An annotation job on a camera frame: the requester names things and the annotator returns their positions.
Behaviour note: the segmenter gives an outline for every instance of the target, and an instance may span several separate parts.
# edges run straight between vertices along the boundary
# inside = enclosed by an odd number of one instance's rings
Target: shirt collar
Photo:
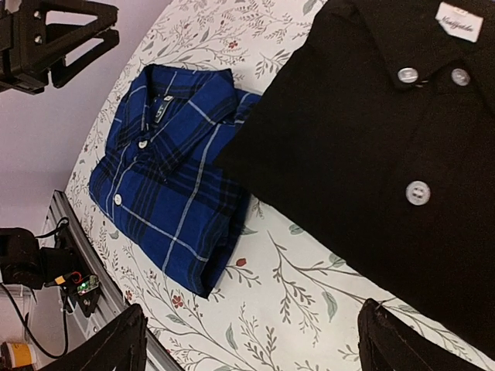
[[[470,67],[483,94],[495,111],[495,4],[490,0],[448,0],[450,5],[483,17],[477,43],[450,36],[435,16],[439,0],[351,0],[387,64],[399,89],[414,84],[402,83],[398,72],[407,67],[418,71],[418,83],[443,66],[462,60]]]
[[[149,128],[154,119],[150,110],[152,97],[170,95],[192,100],[214,122],[237,109],[234,78],[230,70],[190,71],[152,64],[143,69],[129,91],[128,107],[142,107],[142,131]],[[135,120],[129,110],[126,116],[127,120]]]

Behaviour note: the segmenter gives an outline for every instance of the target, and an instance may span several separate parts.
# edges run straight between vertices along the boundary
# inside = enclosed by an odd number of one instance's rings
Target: folded shirt
[[[216,163],[495,359],[495,4],[448,3],[329,0]]]
[[[186,289],[207,297],[244,223],[249,195],[213,165],[259,96],[230,70],[150,65],[115,114],[90,196]]]

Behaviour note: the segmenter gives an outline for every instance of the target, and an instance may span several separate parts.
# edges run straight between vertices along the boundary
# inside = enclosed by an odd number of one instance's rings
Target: black cable
[[[60,358],[64,357],[69,352],[69,331],[67,329],[67,311],[66,311],[67,299],[69,298],[69,295],[65,295],[65,298],[63,300],[63,336],[65,338],[65,346],[63,348],[63,353],[60,356],[55,356],[55,355],[47,352],[39,344],[38,340],[36,340],[36,338],[34,337],[34,335],[31,332],[31,329],[29,328],[29,326],[27,324],[27,321],[25,321],[24,318],[22,317],[22,313],[19,310],[19,307],[17,306],[17,303],[15,303],[15,299],[12,297],[12,294],[10,293],[10,291],[8,290],[8,288],[6,288],[4,284],[0,284],[0,288],[3,291],[5,291],[5,293],[9,297],[10,302],[14,306],[15,312],[17,313],[19,319],[21,320],[22,325],[24,326],[24,328],[26,329],[26,331],[27,331],[29,337],[31,338],[32,342],[34,342],[34,344],[38,347],[38,349],[41,350],[41,352],[45,356],[50,357],[51,359],[60,359]]]
[[[36,236],[36,238],[38,240],[42,240],[43,238],[48,238],[48,237],[54,236],[57,233],[59,233],[61,230],[64,230],[65,228],[67,228],[68,226],[69,226],[69,218],[67,218],[65,216],[59,220],[59,222],[56,224],[56,227],[54,230],[52,230],[51,232],[48,232],[47,234],[42,234],[41,236]]]

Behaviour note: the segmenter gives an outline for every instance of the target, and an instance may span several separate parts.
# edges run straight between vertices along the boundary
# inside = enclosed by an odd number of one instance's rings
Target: yellow object
[[[31,345],[7,343],[7,348],[9,349],[13,368],[29,366],[36,362],[36,354]]]
[[[65,278],[63,278],[63,276],[57,277],[55,278],[55,282],[60,286],[61,284],[65,283]]]

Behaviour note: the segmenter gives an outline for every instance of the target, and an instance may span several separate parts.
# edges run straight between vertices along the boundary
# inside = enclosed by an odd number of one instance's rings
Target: wall
[[[0,94],[0,226],[23,226],[35,233],[42,229],[52,192],[65,189],[104,99],[139,41],[170,3],[98,1],[120,9],[117,48],[63,89],[49,87],[37,96],[17,91]]]

